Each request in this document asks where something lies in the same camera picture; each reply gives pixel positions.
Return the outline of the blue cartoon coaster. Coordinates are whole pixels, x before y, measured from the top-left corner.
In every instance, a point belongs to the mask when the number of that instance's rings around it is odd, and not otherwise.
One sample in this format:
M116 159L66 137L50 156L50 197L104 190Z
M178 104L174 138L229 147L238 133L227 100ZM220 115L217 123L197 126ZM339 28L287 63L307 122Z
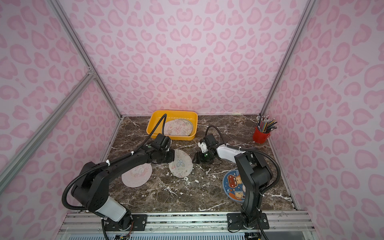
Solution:
M242 182L240 172L231 170L223 177L223 190L235 202L243 203L246 197L246 187Z

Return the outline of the pale pink coaster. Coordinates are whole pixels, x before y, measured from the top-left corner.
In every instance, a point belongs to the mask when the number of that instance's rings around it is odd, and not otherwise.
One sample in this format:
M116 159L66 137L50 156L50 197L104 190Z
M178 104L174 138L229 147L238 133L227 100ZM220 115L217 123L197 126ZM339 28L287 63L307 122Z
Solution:
M152 165L142 164L122 174L122 182L129 188L143 186L152 175Z

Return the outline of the white butterfly coaster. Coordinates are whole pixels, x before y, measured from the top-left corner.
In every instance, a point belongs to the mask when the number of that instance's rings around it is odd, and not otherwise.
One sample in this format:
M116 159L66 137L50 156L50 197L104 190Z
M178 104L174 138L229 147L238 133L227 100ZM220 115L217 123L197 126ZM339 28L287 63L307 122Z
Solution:
M193 161L191 157L180 149L175 150L175 159L169 163L171 173L177 178L185 178L193 170Z

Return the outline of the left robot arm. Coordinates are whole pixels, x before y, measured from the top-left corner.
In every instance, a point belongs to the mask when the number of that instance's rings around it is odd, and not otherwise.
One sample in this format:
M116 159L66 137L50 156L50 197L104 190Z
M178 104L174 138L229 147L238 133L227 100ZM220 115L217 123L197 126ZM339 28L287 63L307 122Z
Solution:
M175 159L171 142L171 138L161 132L150 144L144 141L134 151L122 157L99 164L86 163L80 174L64 189L63 206L69 210L89 211L103 221L115 223L119 230L132 230L132 213L110 196L110 183L144 164L171 163Z

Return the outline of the pink floral line coaster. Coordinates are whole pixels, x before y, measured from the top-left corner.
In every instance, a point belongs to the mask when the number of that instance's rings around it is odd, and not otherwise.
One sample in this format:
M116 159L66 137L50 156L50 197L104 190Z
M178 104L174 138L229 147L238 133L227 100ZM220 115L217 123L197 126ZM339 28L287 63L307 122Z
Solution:
M175 119L165 123L164 133L167 136L189 136L194 129L191 121Z

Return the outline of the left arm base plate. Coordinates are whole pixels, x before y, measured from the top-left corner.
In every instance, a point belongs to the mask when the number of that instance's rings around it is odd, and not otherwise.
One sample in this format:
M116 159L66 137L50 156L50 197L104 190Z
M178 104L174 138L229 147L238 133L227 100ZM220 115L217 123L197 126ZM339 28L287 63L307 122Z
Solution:
M107 232L112 231L144 231L147 225L148 215L132 214L129 217L122 218L119 222L114 222L107 218L104 222L104 229Z

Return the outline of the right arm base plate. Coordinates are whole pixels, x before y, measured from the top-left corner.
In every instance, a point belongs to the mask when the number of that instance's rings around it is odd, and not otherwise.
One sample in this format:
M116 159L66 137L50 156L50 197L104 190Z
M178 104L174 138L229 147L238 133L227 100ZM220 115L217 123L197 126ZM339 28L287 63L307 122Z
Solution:
M253 222L246 222L245 217L241 213L228 213L227 214L227 223L228 230L230 232L235 232L239 230L259 230L261 227L263 230L269 230L270 225L265 213L261 213L259 217L259 222L256 220Z

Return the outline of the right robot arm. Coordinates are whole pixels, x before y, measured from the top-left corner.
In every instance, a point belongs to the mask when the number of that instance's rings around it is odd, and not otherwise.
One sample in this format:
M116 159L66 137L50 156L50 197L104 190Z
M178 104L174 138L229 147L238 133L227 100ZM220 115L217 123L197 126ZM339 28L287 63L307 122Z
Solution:
M262 200L267 191L275 187L281 179L281 168L269 155L256 148L234 147L224 140L219 142L214 135L206 131L198 142L200 150L195 154L196 164L211 164L214 159L228 160L237 165L245 197L239 220L228 224L228 230L242 228L263 231L263 224L268 222L262 217Z

